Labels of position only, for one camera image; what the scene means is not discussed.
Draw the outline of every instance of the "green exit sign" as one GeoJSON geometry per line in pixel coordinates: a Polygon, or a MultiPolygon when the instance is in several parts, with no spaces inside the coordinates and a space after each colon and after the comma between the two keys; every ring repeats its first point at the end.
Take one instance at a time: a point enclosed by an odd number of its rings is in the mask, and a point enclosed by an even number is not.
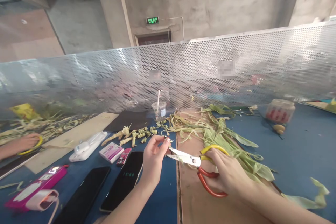
{"type": "Polygon", "coordinates": [[[148,17],[146,18],[147,25],[154,25],[159,23],[159,17],[148,17]]]}

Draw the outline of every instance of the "scissor blade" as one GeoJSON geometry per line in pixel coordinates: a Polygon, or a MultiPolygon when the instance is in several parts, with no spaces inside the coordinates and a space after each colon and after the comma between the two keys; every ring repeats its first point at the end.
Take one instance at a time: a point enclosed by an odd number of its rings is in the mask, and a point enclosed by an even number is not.
{"type": "Polygon", "coordinates": [[[182,151],[180,151],[180,150],[176,150],[176,149],[174,149],[174,148],[172,148],[172,147],[168,147],[173,153],[175,153],[176,155],[178,155],[178,156],[190,156],[190,154],[188,154],[188,153],[185,153],[185,152],[182,152],[182,151]]]}
{"type": "Polygon", "coordinates": [[[187,163],[192,166],[199,167],[201,165],[201,159],[200,157],[194,157],[194,156],[178,156],[178,155],[167,155],[167,157],[170,157],[172,159],[175,159],[177,161],[180,161],[182,163],[187,163]]]}

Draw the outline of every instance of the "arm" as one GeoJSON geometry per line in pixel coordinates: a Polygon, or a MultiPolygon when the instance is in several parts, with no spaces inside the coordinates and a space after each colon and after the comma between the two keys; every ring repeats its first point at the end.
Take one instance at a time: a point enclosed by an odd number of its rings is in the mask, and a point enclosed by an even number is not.
{"type": "Polygon", "coordinates": [[[18,152],[29,150],[33,148],[39,141],[40,135],[37,133],[29,134],[27,136],[12,140],[11,142],[0,146],[0,160],[13,156],[18,152]]]}
{"type": "Polygon", "coordinates": [[[164,136],[152,136],[144,150],[143,172],[139,183],[120,205],[107,216],[102,224],[118,222],[124,224],[135,223],[147,200],[160,181],[162,160],[169,145],[169,138],[165,141],[164,136]]]}
{"type": "Polygon", "coordinates": [[[281,197],[264,184],[252,181],[237,159],[226,156],[216,149],[211,149],[207,155],[215,162],[220,173],[217,181],[207,180],[209,185],[212,184],[229,195],[240,198],[271,222],[275,224],[331,223],[281,197]]]}

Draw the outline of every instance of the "white charger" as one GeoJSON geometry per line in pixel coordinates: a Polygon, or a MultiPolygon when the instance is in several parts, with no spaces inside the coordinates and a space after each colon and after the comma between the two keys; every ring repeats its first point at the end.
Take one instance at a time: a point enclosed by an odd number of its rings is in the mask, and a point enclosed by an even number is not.
{"type": "Polygon", "coordinates": [[[33,211],[44,211],[48,209],[53,202],[56,202],[55,209],[48,222],[48,224],[51,224],[57,211],[58,205],[60,204],[58,196],[59,193],[56,190],[40,190],[30,200],[27,201],[26,207],[33,211]]]}
{"type": "Polygon", "coordinates": [[[70,162],[84,161],[94,152],[100,143],[107,137],[107,132],[101,131],[90,137],[87,141],[81,142],[74,148],[73,154],[69,157],[70,162]]]}

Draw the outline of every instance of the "white power bank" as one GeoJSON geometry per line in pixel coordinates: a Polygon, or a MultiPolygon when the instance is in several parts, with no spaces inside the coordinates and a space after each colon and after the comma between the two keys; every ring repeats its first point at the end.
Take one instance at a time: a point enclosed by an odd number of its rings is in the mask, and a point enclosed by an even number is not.
{"type": "Polygon", "coordinates": [[[107,137],[107,132],[101,131],[93,135],[86,142],[80,143],[74,148],[74,153],[69,157],[70,162],[84,161],[97,149],[100,143],[107,137]]]}

